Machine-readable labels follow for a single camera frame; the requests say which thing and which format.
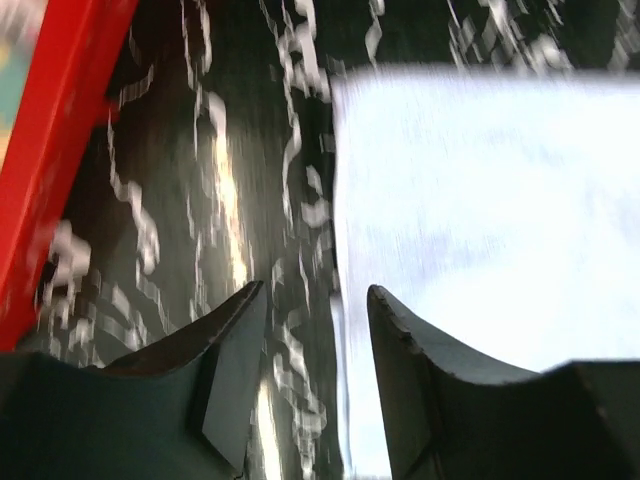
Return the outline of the light blue towel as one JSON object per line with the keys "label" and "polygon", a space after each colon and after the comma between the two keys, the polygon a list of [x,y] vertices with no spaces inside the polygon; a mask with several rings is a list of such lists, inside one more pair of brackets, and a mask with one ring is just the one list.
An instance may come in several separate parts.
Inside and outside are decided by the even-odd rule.
{"label": "light blue towel", "polygon": [[540,372],[639,356],[639,78],[385,65],[333,79],[340,450],[389,477],[366,293]]}

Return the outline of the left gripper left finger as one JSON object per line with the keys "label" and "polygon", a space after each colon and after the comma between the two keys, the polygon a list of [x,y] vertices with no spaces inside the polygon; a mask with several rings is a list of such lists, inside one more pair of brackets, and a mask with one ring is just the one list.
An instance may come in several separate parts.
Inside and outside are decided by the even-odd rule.
{"label": "left gripper left finger", "polygon": [[5,479],[235,479],[267,317],[262,282],[111,364],[1,357]]}

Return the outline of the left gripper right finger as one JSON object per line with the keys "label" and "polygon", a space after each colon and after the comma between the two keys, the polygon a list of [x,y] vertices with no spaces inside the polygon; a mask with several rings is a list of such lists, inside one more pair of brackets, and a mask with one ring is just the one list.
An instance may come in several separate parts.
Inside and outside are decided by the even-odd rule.
{"label": "left gripper right finger", "polygon": [[367,310],[395,479],[635,479],[639,365],[534,373],[494,359],[373,285]]}

